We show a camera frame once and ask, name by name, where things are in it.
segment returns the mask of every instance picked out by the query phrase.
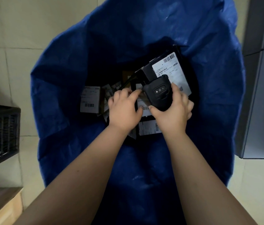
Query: blue plastic bag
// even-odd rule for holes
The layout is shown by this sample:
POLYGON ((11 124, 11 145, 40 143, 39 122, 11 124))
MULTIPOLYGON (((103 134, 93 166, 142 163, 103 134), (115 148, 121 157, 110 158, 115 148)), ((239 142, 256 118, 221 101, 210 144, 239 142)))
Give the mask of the blue plastic bag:
MULTIPOLYGON (((107 0, 58 35, 31 73, 38 160, 48 185, 106 127, 79 112, 85 81, 97 85, 127 66, 150 61, 172 44, 192 64, 200 101, 187 134, 227 185, 245 70, 235 36, 233 0, 107 0)), ((162 134, 126 140, 93 224, 185 222, 162 134)))

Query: floor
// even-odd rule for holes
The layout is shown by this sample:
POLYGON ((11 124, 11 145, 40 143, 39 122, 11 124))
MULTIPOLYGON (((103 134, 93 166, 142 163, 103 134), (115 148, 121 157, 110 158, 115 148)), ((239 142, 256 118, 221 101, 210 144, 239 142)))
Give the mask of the floor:
MULTIPOLYGON (((20 153, 0 164, 0 187, 23 186, 27 207, 44 189, 37 162, 38 136, 30 102, 29 73, 53 37, 104 0, 0 0, 0 104, 21 108, 20 153)), ((249 0, 235 0, 236 34, 243 41, 249 0)), ((228 188, 264 224, 264 160, 235 157, 228 188)))

